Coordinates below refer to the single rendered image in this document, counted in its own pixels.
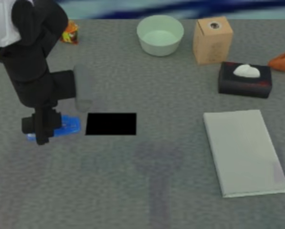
black rectangle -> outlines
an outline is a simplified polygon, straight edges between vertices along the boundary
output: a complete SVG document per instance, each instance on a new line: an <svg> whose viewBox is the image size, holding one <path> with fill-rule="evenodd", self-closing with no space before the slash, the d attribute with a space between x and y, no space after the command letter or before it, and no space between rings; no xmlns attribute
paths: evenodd
<svg viewBox="0 0 285 229"><path fill-rule="evenodd" d="M242 63L223 62L219 72L218 90L221 94L234 94L268 98L272 90L271 69L268 66L251 65L260 71L260 78L244 78L234 75Z"/></svg>
<svg viewBox="0 0 285 229"><path fill-rule="evenodd" d="M136 135L136 114L88 113L85 135Z"/></svg>

book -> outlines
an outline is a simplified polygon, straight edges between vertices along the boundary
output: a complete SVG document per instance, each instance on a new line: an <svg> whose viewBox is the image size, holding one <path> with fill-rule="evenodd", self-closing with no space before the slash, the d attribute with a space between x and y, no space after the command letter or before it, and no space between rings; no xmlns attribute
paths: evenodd
<svg viewBox="0 0 285 229"><path fill-rule="evenodd" d="M285 175L260 110L204 113L224 198L285 193Z"/></svg>

gray table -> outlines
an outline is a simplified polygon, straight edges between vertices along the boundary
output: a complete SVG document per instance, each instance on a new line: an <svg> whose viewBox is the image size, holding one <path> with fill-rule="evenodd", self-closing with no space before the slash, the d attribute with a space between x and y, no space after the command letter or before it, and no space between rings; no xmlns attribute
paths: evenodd
<svg viewBox="0 0 285 229"><path fill-rule="evenodd" d="M166 58L145 54L138 21L79 21L80 45L59 43L52 71L87 65L91 112L136 112L137 136L72 136L37 147L0 65L0 229L285 229L285 194L223 199L203 112L261 109L285 171L285 73L269 99L217 93L220 65L197 66L194 20ZM285 52L285 21L231 21L229 60L266 64ZM58 109L79 115L74 100Z"/></svg>

cardboard box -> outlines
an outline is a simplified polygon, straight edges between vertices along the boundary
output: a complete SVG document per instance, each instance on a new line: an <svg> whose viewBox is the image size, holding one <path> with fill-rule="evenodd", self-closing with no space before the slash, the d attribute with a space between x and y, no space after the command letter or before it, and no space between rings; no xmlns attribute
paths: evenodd
<svg viewBox="0 0 285 229"><path fill-rule="evenodd" d="M225 61L233 35L226 17L198 19L193 37L193 53L198 64Z"/></svg>
<svg viewBox="0 0 285 229"><path fill-rule="evenodd" d="M260 72L259 78L246 78L234 74L242 63L223 62L219 72L218 90L221 94L234 94L250 97L268 98L272 90L271 68L253 65Z"/></svg>

brown box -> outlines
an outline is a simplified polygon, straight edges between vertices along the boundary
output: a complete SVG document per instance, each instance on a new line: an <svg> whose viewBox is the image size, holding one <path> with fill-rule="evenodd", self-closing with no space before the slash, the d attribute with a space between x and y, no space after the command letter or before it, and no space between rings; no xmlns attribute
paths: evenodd
<svg viewBox="0 0 285 229"><path fill-rule="evenodd" d="M193 37L193 53L198 64L225 61L233 35L226 17L198 19Z"/></svg>

